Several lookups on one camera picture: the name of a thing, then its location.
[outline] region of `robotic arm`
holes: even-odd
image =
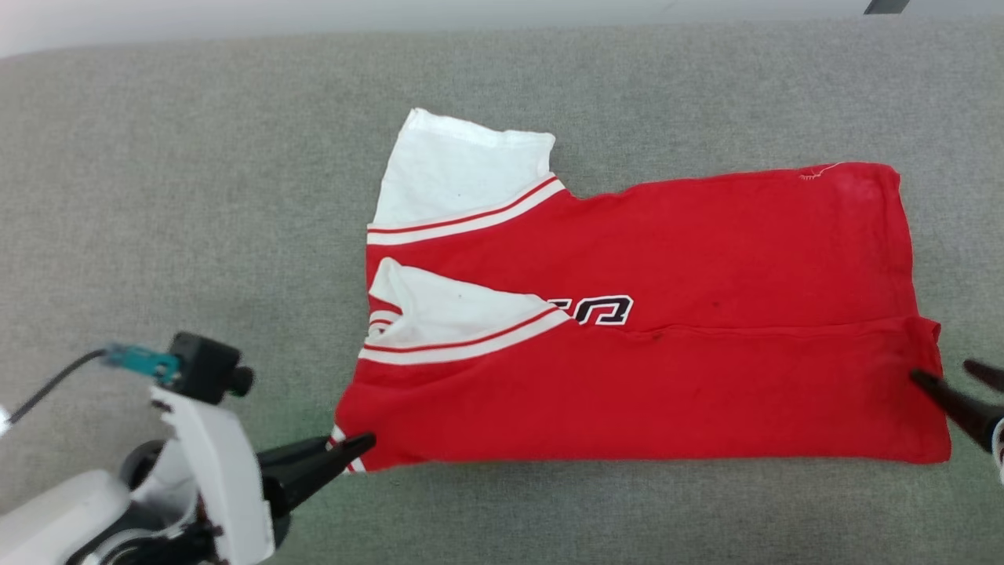
[[[141,446],[119,477],[90,471],[0,518],[0,565],[254,565],[281,545],[290,513],[373,447],[328,437],[255,454],[237,416],[217,406],[246,394],[240,352],[187,333],[160,354],[114,345],[84,356],[6,421],[16,423],[89,359],[155,379],[151,404],[175,431]]]

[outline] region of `white sleeve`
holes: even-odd
[[[505,201],[547,175],[554,135],[496,131],[415,108],[381,183],[374,225],[407,225]]]

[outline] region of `red stripe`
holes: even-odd
[[[483,338],[478,338],[476,340],[471,340],[471,341],[468,341],[468,342],[458,342],[458,343],[451,343],[451,344],[437,344],[437,345],[423,345],[423,346],[419,346],[419,347],[408,347],[408,348],[401,348],[401,349],[394,348],[394,347],[381,347],[381,346],[376,346],[376,345],[363,344],[362,348],[363,349],[369,349],[369,350],[372,350],[372,351],[387,351],[389,353],[411,353],[413,351],[427,351],[427,350],[430,350],[430,349],[449,349],[451,347],[464,347],[464,346],[468,346],[468,345],[474,345],[474,344],[479,344],[479,343],[482,343],[482,342],[486,342],[488,340],[493,340],[493,339],[495,339],[495,338],[497,338],[499,336],[504,336],[505,334],[508,334],[510,332],[514,332],[514,331],[522,328],[523,326],[526,326],[527,324],[532,324],[533,322],[536,322],[537,320],[540,320],[541,318],[547,316],[548,314],[550,314],[552,312],[557,312],[557,311],[558,311],[558,309],[556,307],[555,308],[547,309],[544,312],[541,312],[540,314],[534,316],[533,318],[530,318],[529,320],[525,320],[523,322],[520,322],[519,324],[516,324],[515,326],[513,326],[511,328],[506,328],[505,330],[502,330],[501,332],[496,332],[496,333],[494,333],[494,334],[492,334],[490,336],[485,336]]]
[[[519,198],[517,198],[515,202],[511,202],[507,206],[503,206],[502,208],[499,208],[497,210],[489,210],[487,212],[481,212],[480,214],[474,214],[473,216],[467,216],[467,217],[459,218],[459,219],[456,219],[456,220],[447,220],[447,221],[442,221],[442,222],[439,222],[439,223],[427,223],[425,225],[420,225],[420,226],[417,226],[417,227],[399,227],[399,228],[396,228],[396,229],[381,229],[381,228],[376,228],[376,227],[371,227],[371,228],[367,229],[366,231],[368,233],[403,233],[403,232],[406,232],[406,231],[421,231],[423,229],[432,229],[434,227],[442,227],[444,225],[454,225],[454,224],[463,223],[463,222],[466,222],[466,221],[476,220],[478,218],[483,218],[485,216],[495,215],[495,214],[498,214],[500,212],[504,212],[504,211],[508,210],[509,208],[512,208],[513,206],[519,204],[523,200],[526,200],[531,195],[533,195],[534,193],[536,193],[540,189],[544,188],[545,186],[551,184],[552,182],[554,182],[556,180],[558,180],[557,177],[551,177],[551,178],[547,179],[546,181],[544,181],[544,182],[538,184],[537,186],[535,186],[533,188],[533,190],[530,190],[526,194],[524,194],[524,195],[520,196]]]

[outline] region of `red and white t-shirt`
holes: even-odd
[[[934,463],[945,418],[906,377],[936,324],[650,331],[581,325],[533,295],[384,259],[335,422],[376,446],[351,469],[425,462],[844,457]]]

